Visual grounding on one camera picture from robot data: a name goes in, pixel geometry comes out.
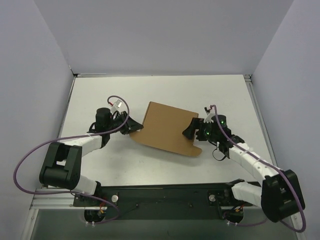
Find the brown cardboard box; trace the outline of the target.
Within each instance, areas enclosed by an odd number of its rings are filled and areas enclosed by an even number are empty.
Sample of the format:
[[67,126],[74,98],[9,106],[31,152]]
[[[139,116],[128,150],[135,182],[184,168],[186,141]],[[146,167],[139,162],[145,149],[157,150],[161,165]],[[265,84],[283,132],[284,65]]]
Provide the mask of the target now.
[[198,113],[185,109],[150,102],[143,119],[143,129],[130,133],[135,142],[180,154],[188,157],[197,157],[202,149],[194,145],[194,138],[186,138],[183,131],[190,125]]

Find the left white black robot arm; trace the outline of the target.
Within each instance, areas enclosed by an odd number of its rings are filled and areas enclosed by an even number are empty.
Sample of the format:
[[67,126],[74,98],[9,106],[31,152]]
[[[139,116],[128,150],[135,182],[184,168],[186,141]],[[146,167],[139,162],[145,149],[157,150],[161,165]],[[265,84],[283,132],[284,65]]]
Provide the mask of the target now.
[[110,131],[128,135],[143,128],[126,111],[107,107],[97,109],[88,137],[50,143],[40,170],[40,183],[85,194],[84,199],[92,206],[100,204],[103,194],[97,190],[98,182],[81,175],[82,157],[105,147],[110,140]]

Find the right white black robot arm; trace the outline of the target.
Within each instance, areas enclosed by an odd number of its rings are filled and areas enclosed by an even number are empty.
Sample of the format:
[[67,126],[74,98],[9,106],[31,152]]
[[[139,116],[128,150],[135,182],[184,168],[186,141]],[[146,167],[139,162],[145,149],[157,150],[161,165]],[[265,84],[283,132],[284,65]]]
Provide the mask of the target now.
[[210,113],[206,118],[194,117],[182,134],[189,140],[213,144],[225,158],[251,174],[259,186],[234,182],[231,186],[233,198],[261,208],[270,221],[279,222],[305,209],[297,175],[292,170],[271,165],[250,150],[246,142],[228,128],[226,116]]

